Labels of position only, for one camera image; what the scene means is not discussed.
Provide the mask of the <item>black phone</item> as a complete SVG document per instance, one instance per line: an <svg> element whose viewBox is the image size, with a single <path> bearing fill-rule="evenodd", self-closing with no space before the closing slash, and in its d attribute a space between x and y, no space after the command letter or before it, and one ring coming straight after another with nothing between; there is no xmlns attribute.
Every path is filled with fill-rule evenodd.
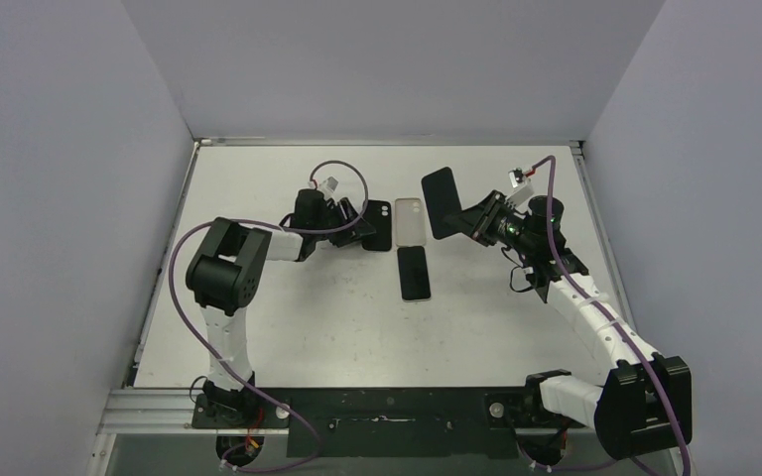
<svg viewBox="0 0 762 476"><path fill-rule="evenodd" d="M397 260L402 300L430 299L432 290L425 248L401 247L397 250Z"/></svg>
<svg viewBox="0 0 762 476"><path fill-rule="evenodd" d="M455 178L450 167L438 169L421 179L432 236L443 240L459 232L454 218L461 212Z"/></svg>

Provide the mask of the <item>beige phone case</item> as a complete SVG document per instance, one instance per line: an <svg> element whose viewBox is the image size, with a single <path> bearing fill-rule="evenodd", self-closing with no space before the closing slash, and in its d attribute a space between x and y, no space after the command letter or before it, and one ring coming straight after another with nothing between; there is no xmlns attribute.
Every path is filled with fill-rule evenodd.
<svg viewBox="0 0 762 476"><path fill-rule="evenodd" d="M424 246L427 243L425 208L416 197L397 198L393 221L397 247Z"/></svg>

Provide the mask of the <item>black phone case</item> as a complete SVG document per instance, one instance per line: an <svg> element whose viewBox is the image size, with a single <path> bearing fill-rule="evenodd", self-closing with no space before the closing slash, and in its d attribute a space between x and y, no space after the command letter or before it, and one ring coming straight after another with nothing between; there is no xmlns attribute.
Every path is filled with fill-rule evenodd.
<svg viewBox="0 0 762 476"><path fill-rule="evenodd" d="M362 249L371 252L390 251L393 246L391 203L370 199L363 218L374 232L362 239Z"/></svg>

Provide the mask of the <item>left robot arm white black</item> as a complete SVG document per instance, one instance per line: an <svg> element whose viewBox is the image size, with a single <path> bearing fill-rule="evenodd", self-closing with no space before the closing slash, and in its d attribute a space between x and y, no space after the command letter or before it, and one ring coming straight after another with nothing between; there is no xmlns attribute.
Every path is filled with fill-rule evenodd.
<svg viewBox="0 0 762 476"><path fill-rule="evenodd" d="M287 230L247 227L218 217L206 228L186 271L206 323L210 353L203 384L205 413L235 427L251 423L262 399L251 387L255 373L248 356L246 313L268 261L301 263L326 241L336 248L380 235L347 198L304 188L287 215Z"/></svg>

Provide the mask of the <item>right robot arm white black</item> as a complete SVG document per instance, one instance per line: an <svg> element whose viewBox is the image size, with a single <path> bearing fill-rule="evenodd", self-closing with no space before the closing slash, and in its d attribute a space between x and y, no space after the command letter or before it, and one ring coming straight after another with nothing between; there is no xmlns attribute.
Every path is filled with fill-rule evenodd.
<svg viewBox="0 0 762 476"><path fill-rule="evenodd" d="M693 437L688 365L663 356L608 303L567 246L558 199L533 196L527 207L520 213L493 191L469 208L458 200L428 208L436 238L462 234L515 252L529 270L532 290L567 321L605 378L593 385L563 370L534 374L528 379L534 390L521 399L524 418L544 425L557 415L569 417L593 429L615 460L687 446Z"/></svg>

